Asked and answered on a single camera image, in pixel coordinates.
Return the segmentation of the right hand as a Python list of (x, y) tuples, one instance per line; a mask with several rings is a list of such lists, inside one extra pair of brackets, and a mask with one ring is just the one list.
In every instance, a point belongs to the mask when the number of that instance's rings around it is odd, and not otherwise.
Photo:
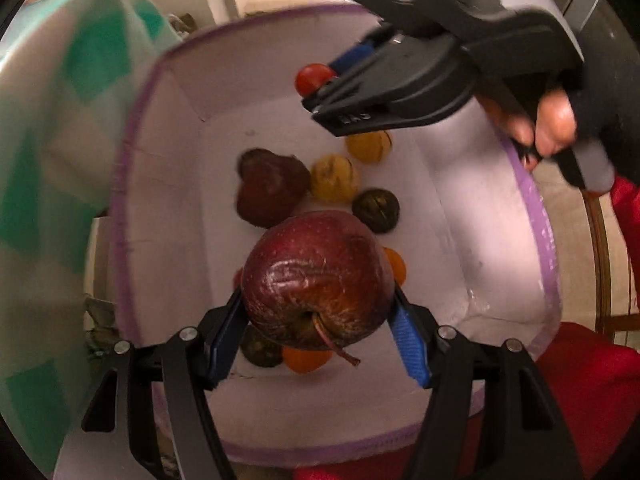
[(519, 144), (536, 148), (538, 156), (526, 154), (521, 163), (533, 171), (541, 159), (558, 154), (577, 140), (577, 122), (567, 93), (556, 88), (547, 91), (537, 105), (535, 119), (525, 114), (507, 112), (486, 94), (476, 96), (489, 119)]

